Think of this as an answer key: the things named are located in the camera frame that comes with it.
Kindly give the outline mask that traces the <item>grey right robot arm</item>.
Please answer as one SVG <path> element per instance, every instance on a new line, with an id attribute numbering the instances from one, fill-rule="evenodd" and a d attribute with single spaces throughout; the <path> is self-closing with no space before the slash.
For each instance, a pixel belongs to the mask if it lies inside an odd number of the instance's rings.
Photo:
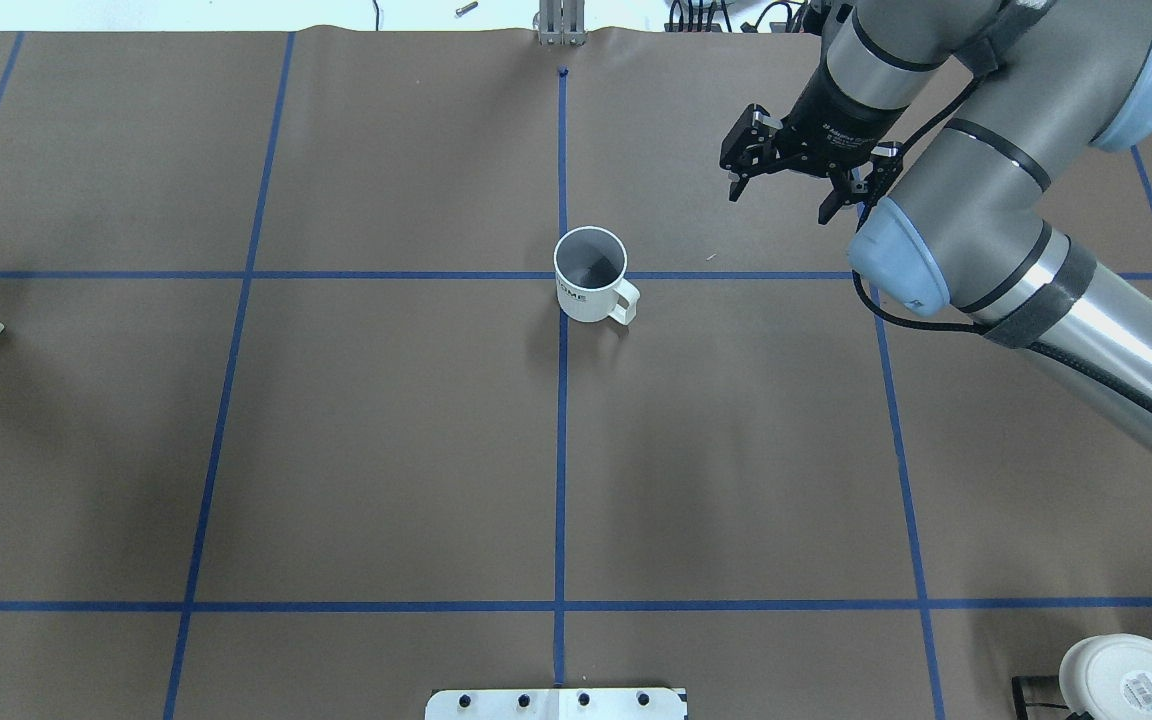
<path id="1" fill-rule="evenodd" d="M 820 60 L 786 118 L 749 105 L 719 167 L 828 179 L 861 206 L 855 283 L 904 327 L 1032 356 L 1152 450 L 1152 301 L 1036 211 L 1084 150 L 1152 132 L 1152 1 L 812 1 Z"/>

